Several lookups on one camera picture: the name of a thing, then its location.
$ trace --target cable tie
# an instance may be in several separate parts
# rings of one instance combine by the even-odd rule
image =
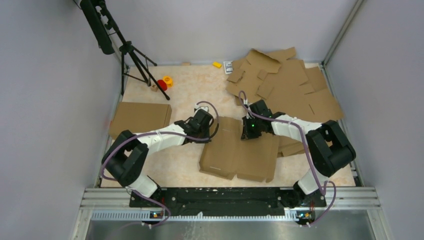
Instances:
[[[290,121],[288,121],[288,136],[289,136],[291,139],[293,139],[293,137],[292,137],[292,129],[290,128],[290,125],[292,125],[292,122],[293,122],[294,120],[296,120],[296,118],[295,118],[295,117],[293,117]]]
[[[157,142],[157,148],[156,149],[161,149],[161,146],[162,146],[162,142],[164,140],[164,137],[162,136],[162,134],[161,134],[161,132],[159,130],[155,130],[155,132],[157,134],[157,137],[159,138],[159,141]]]

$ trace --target small wooden block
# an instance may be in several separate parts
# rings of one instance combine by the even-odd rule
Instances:
[[[152,86],[150,86],[150,90],[152,90],[153,92],[157,92],[159,90],[159,88],[156,85],[152,85]]]

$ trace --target cardboard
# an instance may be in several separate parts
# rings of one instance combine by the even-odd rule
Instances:
[[[265,80],[265,78],[267,77],[267,75],[268,75],[268,72],[262,69],[257,74],[257,78],[260,79],[260,80]]]
[[[242,141],[242,122],[231,117],[219,117],[219,130],[213,140],[204,145],[199,160],[200,172],[233,179],[267,183],[274,179],[279,138],[264,134],[260,138]],[[217,121],[211,127],[215,129]]]
[[[312,85],[315,91],[320,91],[327,88],[327,81],[319,67],[311,67],[305,69],[308,83]]]
[[[124,130],[145,133],[170,124],[172,109],[169,104],[120,102],[109,128],[109,135],[116,139]]]
[[[237,83],[240,79],[242,79],[244,73],[244,70],[238,68],[232,71],[232,74],[230,74],[226,80],[232,83]]]
[[[240,69],[243,74],[230,75],[226,90],[235,96],[237,106],[240,106],[237,96],[243,90],[249,103],[263,99],[273,113],[283,112],[319,123],[341,119],[343,113],[320,68],[305,68],[304,61],[295,56],[294,47],[268,53],[251,49],[245,58],[232,62],[234,71]],[[282,155],[303,151],[300,142],[287,139],[280,137],[278,151]]]

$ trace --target cardboard box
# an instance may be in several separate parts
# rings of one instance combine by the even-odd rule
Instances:
[[[220,116],[219,121],[218,132],[204,145],[199,161],[200,172],[228,180],[237,175],[239,179],[271,182],[276,169],[279,138],[266,133],[260,138],[242,141],[242,121],[225,116]]]
[[[170,124],[172,109],[169,104],[120,102],[109,128],[109,135],[116,139],[124,130],[145,133]]]
[[[341,119],[342,110],[319,67],[305,68],[303,60],[295,56],[294,47],[268,53],[252,49],[245,58],[232,62],[234,70],[226,90],[235,96],[238,106],[237,96],[243,90],[250,103],[263,99],[273,113],[319,123]],[[278,152],[283,156],[302,151],[301,142],[280,137]]]

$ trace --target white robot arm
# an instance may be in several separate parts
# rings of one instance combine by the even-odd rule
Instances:
[[[321,186],[356,157],[356,152],[346,135],[339,124],[333,120],[325,123],[309,122],[282,112],[273,114],[264,100],[249,106],[246,101],[244,103],[254,115],[248,112],[247,116],[243,117],[241,139],[258,138],[262,132],[266,132],[303,142],[306,147],[309,147],[316,177]],[[308,202],[308,198],[319,190],[313,171],[309,169],[293,188],[298,193],[300,203]]]
[[[104,155],[102,164],[119,184],[125,188],[138,191],[149,198],[157,190],[158,185],[147,175],[142,173],[146,157],[163,149],[180,146],[188,143],[207,143],[215,132],[209,136],[209,128],[213,117],[204,109],[197,109],[194,116],[183,121],[176,121],[171,125],[145,133],[132,133],[129,130],[121,132],[112,146]]]

